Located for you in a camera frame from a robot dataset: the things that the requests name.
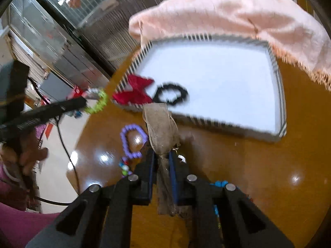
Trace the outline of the magenta sleeve forearm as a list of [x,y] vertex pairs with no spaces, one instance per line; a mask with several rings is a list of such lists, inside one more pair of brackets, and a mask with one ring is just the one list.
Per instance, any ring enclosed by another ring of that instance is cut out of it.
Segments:
[[27,212],[27,202],[27,192],[14,182],[1,165],[1,247],[25,247],[58,216],[57,213]]

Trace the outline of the person's left hand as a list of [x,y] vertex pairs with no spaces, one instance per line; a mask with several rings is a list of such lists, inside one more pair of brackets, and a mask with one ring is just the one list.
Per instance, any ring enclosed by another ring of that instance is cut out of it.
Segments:
[[14,179],[18,179],[18,175],[14,169],[15,166],[21,167],[21,175],[29,176],[35,164],[48,157],[48,148],[39,148],[39,141],[35,130],[21,136],[20,146],[22,152],[18,156],[6,143],[1,144],[1,161],[5,166],[5,172]]

